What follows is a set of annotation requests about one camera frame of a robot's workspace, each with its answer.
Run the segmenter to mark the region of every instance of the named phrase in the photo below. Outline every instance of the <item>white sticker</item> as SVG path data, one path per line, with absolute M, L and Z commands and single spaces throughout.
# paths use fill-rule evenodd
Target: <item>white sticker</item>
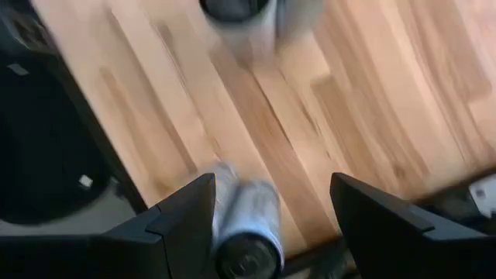
M 79 183 L 81 183 L 81 185 L 85 186 L 86 188 L 91 188 L 93 180 L 83 174 L 81 178 L 79 178 Z
M 14 73 L 16 73 L 19 76 L 25 76 L 29 74 L 29 72 L 25 68 L 23 68 L 21 65 L 17 63 L 10 64 L 9 66 L 7 66 L 7 68 L 12 70 Z

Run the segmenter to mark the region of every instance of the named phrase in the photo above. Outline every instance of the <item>wood grain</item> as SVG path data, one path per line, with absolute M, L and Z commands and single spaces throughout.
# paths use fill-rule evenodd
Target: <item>wood grain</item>
M 229 161 L 277 186 L 287 255 L 339 233 L 332 172 L 418 198 L 496 163 L 491 0 L 324 0 L 251 67 L 197 0 L 33 3 L 148 205 Z

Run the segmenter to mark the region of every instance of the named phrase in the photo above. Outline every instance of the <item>white label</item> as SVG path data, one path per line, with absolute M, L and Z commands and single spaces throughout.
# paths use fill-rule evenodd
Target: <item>white label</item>
M 81 178 L 79 178 L 79 183 L 81 183 L 81 185 L 85 186 L 86 188 L 90 188 L 93 184 L 93 180 L 83 174 Z

